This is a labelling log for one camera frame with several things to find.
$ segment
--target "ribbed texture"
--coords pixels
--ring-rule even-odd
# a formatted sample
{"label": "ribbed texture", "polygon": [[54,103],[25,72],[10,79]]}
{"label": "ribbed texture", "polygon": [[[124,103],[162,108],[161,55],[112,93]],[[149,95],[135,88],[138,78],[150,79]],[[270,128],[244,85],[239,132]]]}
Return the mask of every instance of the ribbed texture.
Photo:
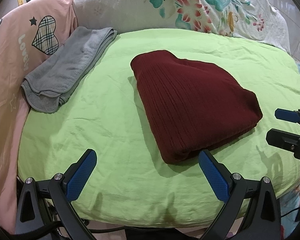
{"label": "ribbed texture", "polygon": [[213,63],[158,50],[136,56],[131,68],[165,163],[229,143],[262,118],[256,95]]}

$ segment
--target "star print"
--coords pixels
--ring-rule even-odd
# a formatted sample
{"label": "star print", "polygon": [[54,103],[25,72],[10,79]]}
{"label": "star print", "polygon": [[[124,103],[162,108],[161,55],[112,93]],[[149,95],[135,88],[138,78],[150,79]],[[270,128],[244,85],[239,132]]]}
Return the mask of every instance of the star print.
{"label": "star print", "polygon": [[17,100],[16,95],[13,94],[13,97],[12,97],[12,99],[10,101],[11,112],[13,111],[13,109],[17,109],[16,108],[16,100]]}
{"label": "star print", "polygon": [[37,20],[33,17],[31,20],[29,20],[31,22],[31,26],[35,25],[37,26]]}

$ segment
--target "wrinkled fabric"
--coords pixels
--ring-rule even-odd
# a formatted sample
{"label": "wrinkled fabric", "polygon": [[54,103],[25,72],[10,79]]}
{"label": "wrinkled fabric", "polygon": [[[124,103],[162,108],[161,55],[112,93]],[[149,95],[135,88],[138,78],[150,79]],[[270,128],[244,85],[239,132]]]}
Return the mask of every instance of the wrinkled fabric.
{"label": "wrinkled fabric", "polygon": [[287,23],[268,0],[74,0],[79,26],[118,33],[177,28],[246,38],[290,53]]}
{"label": "wrinkled fabric", "polygon": [[223,203],[197,159],[164,163],[130,67],[135,56],[160,49],[178,58],[215,63],[256,94],[263,118],[248,134],[213,150],[216,160],[246,179],[269,177],[277,197],[300,183],[300,161],[265,140],[271,128],[300,134],[300,125],[274,116],[277,108],[300,108],[294,60],[258,42],[179,29],[118,35],[56,113],[31,110],[20,142],[20,177],[50,179],[77,162],[87,148],[94,149],[98,164],[73,202],[80,217],[139,227],[209,226]]}
{"label": "wrinkled fabric", "polygon": [[19,141],[29,106],[23,78],[77,27],[73,0],[31,0],[0,19],[0,225],[14,233]]}
{"label": "wrinkled fabric", "polygon": [[112,28],[78,27],[54,55],[25,76],[21,87],[30,106],[43,113],[56,112],[116,35],[117,31]]}
{"label": "wrinkled fabric", "polygon": [[167,164],[214,150],[254,128],[262,112],[254,92],[213,63],[167,50],[136,56],[131,69],[151,131]]}

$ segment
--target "red flower print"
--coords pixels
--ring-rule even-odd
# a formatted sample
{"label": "red flower print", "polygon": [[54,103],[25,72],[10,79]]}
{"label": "red flower print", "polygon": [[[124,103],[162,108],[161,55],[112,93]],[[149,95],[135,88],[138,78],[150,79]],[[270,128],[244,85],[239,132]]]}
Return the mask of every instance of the red flower print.
{"label": "red flower print", "polygon": [[[195,31],[201,30],[202,32],[210,32],[211,29],[209,26],[203,26],[201,23],[203,9],[205,10],[206,14],[209,14],[210,11],[208,10],[207,6],[202,6],[199,0],[176,0],[179,9],[177,12],[182,14],[182,20],[184,22],[189,22],[192,26],[192,29]],[[207,23],[212,23],[211,19],[207,19]]]}
{"label": "red flower print", "polygon": [[261,19],[261,14],[258,15],[258,20],[253,23],[253,26],[257,26],[258,31],[262,31],[264,28],[265,21]]}

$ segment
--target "metal screw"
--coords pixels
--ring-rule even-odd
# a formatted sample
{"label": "metal screw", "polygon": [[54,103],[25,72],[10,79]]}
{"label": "metal screw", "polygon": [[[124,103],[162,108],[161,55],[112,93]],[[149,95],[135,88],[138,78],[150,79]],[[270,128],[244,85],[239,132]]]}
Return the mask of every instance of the metal screw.
{"label": "metal screw", "polygon": [[59,180],[62,178],[62,175],[63,175],[62,173],[57,173],[56,175],[54,175],[54,179]]}
{"label": "metal screw", "polygon": [[263,181],[264,181],[265,183],[270,183],[270,179],[269,179],[268,177],[263,177]]}
{"label": "metal screw", "polygon": [[234,173],[233,178],[239,180],[241,179],[241,175],[239,173]]}
{"label": "metal screw", "polygon": [[30,184],[32,182],[32,178],[26,179],[26,184]]}

